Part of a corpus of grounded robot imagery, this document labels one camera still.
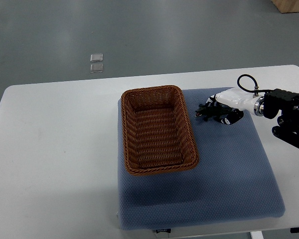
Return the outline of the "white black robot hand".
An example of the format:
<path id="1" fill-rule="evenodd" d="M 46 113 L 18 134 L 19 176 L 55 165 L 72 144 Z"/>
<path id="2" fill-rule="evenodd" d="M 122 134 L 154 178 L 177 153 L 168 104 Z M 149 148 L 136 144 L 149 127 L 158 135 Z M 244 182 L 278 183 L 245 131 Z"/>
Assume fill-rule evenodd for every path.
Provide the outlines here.
<path id="1" fill-rule="evenodd" d="M 257 93 L 248 93 L 238 88 L 231 88 L 213 96 L 205 103 L 208 110 L 228 110 L 227 113 L 218 113 L 213 119 L 225 125 L 232 125 L 242 119 L 244 112 L 251 115 L 263 116 L 264 96 Z"/>

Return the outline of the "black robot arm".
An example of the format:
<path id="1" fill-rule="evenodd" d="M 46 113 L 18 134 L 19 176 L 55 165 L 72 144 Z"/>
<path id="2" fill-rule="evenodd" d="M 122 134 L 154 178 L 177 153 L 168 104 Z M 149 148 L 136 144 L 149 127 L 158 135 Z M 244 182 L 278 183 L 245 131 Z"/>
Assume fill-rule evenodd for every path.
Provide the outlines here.
<path id="1" fill-rule="evenodd" d="M 277 118 L 272 134 L 299 149 L 299 93 L 281 89 L 265 92 L 263 116 Z"/>

